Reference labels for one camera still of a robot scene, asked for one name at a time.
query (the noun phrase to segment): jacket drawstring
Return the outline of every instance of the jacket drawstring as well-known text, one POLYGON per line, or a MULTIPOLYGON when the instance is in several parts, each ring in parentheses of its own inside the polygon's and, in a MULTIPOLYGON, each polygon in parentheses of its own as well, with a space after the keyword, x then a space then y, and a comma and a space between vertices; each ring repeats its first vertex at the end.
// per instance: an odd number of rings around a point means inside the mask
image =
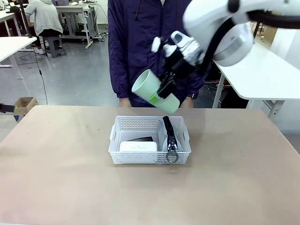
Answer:
POLYGON ((140 3, 141 3, 141 0, 139 0, 139 3, 137 4, 137 9, 136 9, 136 13, 135 13, 135 20, 137 20, 137 14, 139 12, 140 3))
POLYGON ((176 24, 175 24, 175 30, 177 30, 177 23, 178 23, 178 4, 179 4, 179 0, 177 0, 177 9, 176 9, 176 24))

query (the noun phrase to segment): jacket zipper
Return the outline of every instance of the jacket zipper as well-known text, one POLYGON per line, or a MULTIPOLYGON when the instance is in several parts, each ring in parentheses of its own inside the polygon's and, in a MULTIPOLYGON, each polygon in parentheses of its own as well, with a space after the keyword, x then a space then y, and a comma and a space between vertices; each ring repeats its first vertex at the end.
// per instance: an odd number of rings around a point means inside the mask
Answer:
MULTIPOLYGON (((164 20, 164 5, 161 6, 161 11, 160 11, 159 34, 158 34, 159 37, 162 36, 162 32, 163 32, 163 20, 164 20)), ((158 76, 160 76, 160 74, 159 74, 160 55, 161 55, 161 53, 158 52, 158 57, 157 57, 157 75, 158 76)))

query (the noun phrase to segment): chair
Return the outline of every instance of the chair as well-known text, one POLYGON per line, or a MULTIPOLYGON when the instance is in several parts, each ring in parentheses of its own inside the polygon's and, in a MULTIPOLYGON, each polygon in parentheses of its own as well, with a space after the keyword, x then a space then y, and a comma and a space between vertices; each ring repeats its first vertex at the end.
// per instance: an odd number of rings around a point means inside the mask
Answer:
POLYGON ((44 43, 44 49, 45 49, 46 55, 49 53, 49 54, 51 54, 52 58, 57 58, 58 54, 61 54, 61 53, 64 53, 65 55, 67 55, 59 36, 43 37, 43 43, 44 43), (54 44, 55 41, 60 42, 60 46, 56 46, 56 48, 58 48, 58 49, 55 49, 55 44, 54 44))

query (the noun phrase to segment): black strap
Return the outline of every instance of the black strap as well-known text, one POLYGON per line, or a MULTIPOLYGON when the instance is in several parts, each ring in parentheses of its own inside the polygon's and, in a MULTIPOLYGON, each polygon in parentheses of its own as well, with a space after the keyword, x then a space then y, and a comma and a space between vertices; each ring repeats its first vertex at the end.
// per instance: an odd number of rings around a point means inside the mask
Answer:
POLYGON ((168 153, 166 155, 166 158, 169 163, 176 163, 178 161, 179 156, 178 153, 176 152, 176 150, 178 149, 178 145, 174 134, 174 129, 168 116, 164 116, 163 120, 165 124, 165 129, 167 130, 168 153))

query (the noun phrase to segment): hand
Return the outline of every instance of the hand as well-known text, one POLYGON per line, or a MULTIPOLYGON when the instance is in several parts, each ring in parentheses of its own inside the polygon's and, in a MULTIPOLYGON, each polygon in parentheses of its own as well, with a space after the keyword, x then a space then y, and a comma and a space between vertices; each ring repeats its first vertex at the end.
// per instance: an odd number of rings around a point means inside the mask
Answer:
POLYGON ((130 108, 131 107, 131 103, 129 101, 129 99, 126 97, 126 98, 119 98, 119 106, 120 107, 125 107, 125 108, 130 108))
POLYGON ((181 104, 180 108, 193 108, 194 107, 194 100, 191 97, 186 97, 186 99, 181 104))

